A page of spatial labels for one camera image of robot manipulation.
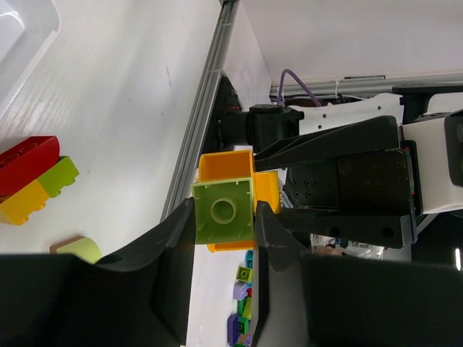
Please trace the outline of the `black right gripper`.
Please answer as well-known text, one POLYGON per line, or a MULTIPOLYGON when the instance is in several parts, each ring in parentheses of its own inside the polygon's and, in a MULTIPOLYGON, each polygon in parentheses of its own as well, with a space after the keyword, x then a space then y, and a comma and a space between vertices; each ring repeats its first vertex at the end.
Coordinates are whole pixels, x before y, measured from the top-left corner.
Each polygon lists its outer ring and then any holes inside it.
POLYGON ((292 166, 285 193, 293 207, 346 214, 283 209, 287 230, 401 249, 415 242, 409 213, 422 203, 415 151, 397 148, 396 118, 379 116, 279 140, 255 155, 255 168, 292 166))

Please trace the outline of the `orange yellow lego piece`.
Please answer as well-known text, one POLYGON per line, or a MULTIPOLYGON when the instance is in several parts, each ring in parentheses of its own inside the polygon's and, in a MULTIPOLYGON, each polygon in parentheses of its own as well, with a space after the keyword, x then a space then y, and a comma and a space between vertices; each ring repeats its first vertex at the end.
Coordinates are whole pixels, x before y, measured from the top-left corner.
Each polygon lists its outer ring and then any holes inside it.
MULTIPOLYGON (((195 183, 250 177, 253 182, 254 225, 258 202, 267 202, 275 214, 281 212, 279 175, 276 171, 257 172, 251 150, 209 153, 200 157, 195 183)), ((223 244, 205 244, 209 252, 228 252, 253 248, 253 238, 223 244)))

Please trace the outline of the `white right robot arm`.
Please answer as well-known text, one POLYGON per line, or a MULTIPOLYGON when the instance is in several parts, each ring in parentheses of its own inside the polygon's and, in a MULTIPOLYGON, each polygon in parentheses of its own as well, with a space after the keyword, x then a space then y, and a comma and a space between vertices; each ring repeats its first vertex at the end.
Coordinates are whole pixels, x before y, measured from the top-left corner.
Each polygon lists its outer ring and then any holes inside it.
POLYGON ((417 240, 417 218, 462 208, 462 112, 428 110, 461 86, 395 87, 370 100, 298 111, 256 105, 218 115, 222 150, 250 145, 258 171, 286 170, 279 223, 389 248, 417 240))

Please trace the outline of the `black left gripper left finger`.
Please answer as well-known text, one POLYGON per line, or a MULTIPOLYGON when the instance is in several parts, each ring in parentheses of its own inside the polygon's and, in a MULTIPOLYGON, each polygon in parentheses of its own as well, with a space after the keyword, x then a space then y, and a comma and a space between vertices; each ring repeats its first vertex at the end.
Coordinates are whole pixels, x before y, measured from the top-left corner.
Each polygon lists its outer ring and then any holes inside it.
POLYGON ((183 346, 194 253, 187 198, 95 264, 73 254, 3 255, 1 344, 183 346))

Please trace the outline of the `light green square lego brick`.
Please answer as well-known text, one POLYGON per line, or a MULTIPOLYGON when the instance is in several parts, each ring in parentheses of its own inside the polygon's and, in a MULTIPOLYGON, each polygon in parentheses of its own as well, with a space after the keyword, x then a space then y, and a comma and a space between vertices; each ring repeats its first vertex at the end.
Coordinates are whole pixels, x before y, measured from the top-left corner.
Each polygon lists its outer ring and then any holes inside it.
POLYGON ((250 177, 198 182, 191 190, 197 244, 223 244, 253 238, 254 200, 250 177))

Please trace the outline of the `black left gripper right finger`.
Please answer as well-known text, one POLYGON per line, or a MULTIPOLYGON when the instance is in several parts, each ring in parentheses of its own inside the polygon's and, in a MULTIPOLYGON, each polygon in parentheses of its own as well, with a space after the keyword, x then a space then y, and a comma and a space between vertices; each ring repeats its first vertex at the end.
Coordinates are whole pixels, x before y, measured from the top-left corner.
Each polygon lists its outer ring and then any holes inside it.
POLYGON ((313 254, 266 202, 255 219, 254 346, 460 346, 453 267, 313 254))

